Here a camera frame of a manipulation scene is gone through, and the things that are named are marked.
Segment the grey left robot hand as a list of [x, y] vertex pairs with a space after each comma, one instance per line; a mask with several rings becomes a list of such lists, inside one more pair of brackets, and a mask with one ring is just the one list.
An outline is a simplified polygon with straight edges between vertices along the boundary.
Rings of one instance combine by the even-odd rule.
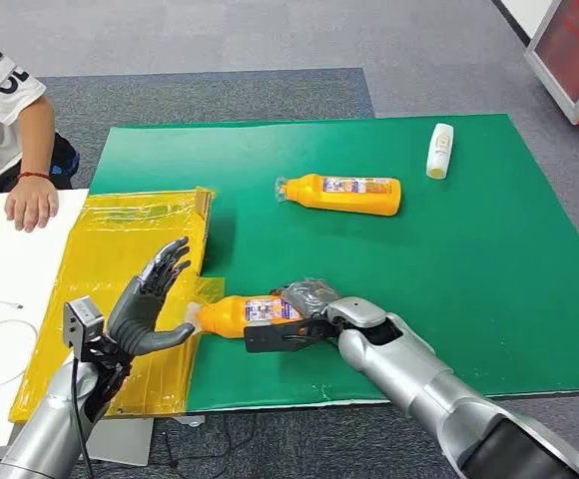
[[183, 322], [172, 330], [157, 331], [156, 323], [167, 294], [191, 265], [188, 238], [169, 242], [133, 276], [117, 299], [107, 322], [107, 334], [123, 351], [141, 356], [178, 346], [195, 332]]

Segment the person's hand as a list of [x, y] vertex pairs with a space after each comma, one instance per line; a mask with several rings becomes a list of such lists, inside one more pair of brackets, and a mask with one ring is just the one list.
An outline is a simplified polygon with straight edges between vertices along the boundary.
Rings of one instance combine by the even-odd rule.
[[16, 231], [30, 233], [45, 228], [59, 208], [57, 189], [39, 175], [22, 176], [8, 194], [5, 213]]

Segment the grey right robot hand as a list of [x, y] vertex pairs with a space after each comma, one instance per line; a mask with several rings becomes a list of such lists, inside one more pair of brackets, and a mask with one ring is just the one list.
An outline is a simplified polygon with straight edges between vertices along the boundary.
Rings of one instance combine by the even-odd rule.
[[328, 306], [342, 298], [339, 291], [320, 278], [296, 280], [271, 289], [270, 293], [280, 299], [281, 318], [285, 321], [311, 319], [330, 323]]

